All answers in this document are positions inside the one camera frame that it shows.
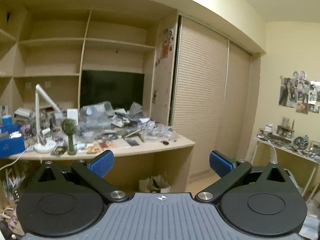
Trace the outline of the wooden curved desk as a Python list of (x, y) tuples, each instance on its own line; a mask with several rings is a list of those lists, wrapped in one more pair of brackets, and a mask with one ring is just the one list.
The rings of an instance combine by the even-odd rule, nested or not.
[(137, 191), (139, 181), (161, 175), (171, 186), (171, 192), (183, 192), (188, 175), (195, 142), (179, 135), (175, 142), (142, 142), (131, 148), (114, 148), (114, 166), (104, 177), (114, 186), (127, 191)]

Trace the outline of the green handheld fan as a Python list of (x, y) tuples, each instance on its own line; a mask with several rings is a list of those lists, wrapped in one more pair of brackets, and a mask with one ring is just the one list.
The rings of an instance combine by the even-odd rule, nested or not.
[(65, 119), (62, 122), (62, 130), (68, 138), (68, 154), (76, 155), (74, 148), (73, 135), (76, 133), (76, 124), (73, 119)]

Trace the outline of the white desk lamp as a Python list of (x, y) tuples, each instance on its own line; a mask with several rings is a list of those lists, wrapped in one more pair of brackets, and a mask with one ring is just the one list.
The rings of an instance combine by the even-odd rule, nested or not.
[(50, 132), (50, 128), (43, 127), (42, 115), (40, 113), (40, 98), (43, 98), (50, 107), (57, 113), (61, 113), (57, 104), (44, 91), (40, 84), (35, 87), (35, 120), (36, 120), (36, 143), (34, 151), (39, 154), (52, 153), (57, 148), (57, 143), (53, 139), (47, 139), (46, 135)]

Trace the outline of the brown paper bag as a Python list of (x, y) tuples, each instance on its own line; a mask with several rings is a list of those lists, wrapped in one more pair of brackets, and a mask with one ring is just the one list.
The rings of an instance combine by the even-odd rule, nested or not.
[(161, 175), (151, 176), (139, 181), (139, 192), (169, 193), (171, 186)]

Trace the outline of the white side table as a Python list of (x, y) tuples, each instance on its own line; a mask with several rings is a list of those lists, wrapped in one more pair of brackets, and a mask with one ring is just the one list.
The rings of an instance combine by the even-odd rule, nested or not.
[(281, 128), (280, 134), (272, 133), (271, 128), (259, 129), (254, 140), (257, 142), (251, 163), (263, 166), (276, 160), (289, 170), (296, 179), (296, 185), (304, 196), (316, 181), (319, 169), (319, 156), (310, 152), (309, 138), (294, 137), (294, 130)]

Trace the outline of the beige sliding closet door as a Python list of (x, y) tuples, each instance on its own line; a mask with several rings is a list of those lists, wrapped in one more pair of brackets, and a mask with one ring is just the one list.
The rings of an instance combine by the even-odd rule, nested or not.
[(209, 153), (236, 157), (245, 120), (251, 55), (217, 32), (180, 19), (171, 123), (195, 142), (189, 178), (209, 173)]

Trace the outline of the blue storage box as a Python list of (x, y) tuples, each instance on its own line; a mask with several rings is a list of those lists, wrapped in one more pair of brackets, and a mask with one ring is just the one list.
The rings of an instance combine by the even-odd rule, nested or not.
[(1, 126), (1, 159), (24, 151), (24, 137), (19, 124)]

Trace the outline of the black tv monitor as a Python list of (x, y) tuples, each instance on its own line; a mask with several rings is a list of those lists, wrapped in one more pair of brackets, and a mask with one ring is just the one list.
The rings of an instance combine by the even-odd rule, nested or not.
[(80, 106), (108, 101), (113, 108), (128, 110), (133, 102), (143, 103), (144, 74), (84, 70), (81, 77)]

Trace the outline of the stickers on cabinet side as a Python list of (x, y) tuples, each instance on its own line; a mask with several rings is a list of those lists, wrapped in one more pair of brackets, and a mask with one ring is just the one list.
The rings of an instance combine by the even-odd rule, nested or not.
[(173, 50), (174, 43), (174, 29), (164, 29), (159, 35), (160, 39), (160, 51), (157, 53), (157, 58), (155, 62), (155, 67), (157, 67), (162, 59), (166, 59), (169, 56), (169, 53)]

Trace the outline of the wooden shelf unit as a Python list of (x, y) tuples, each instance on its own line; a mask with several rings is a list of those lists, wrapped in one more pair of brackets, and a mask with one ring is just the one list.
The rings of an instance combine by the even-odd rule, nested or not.
[(178, 13), (156, 5), (144, 12), (1, 5), (1, 105), (33, 108), (40, 84), (61, 108), (79, 108), (84, 70), (144, 74), (143, 109), (169, 121), (173, 50), (155, 67), (159, 35)]

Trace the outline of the wall photo collage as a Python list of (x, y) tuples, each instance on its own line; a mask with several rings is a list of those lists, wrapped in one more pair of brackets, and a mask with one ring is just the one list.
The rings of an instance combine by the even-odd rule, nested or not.
[(281, 76), (278, 105), (294, 108), (297, 113), (319, 114), (319, 81), (308, 80), (305, 71)]

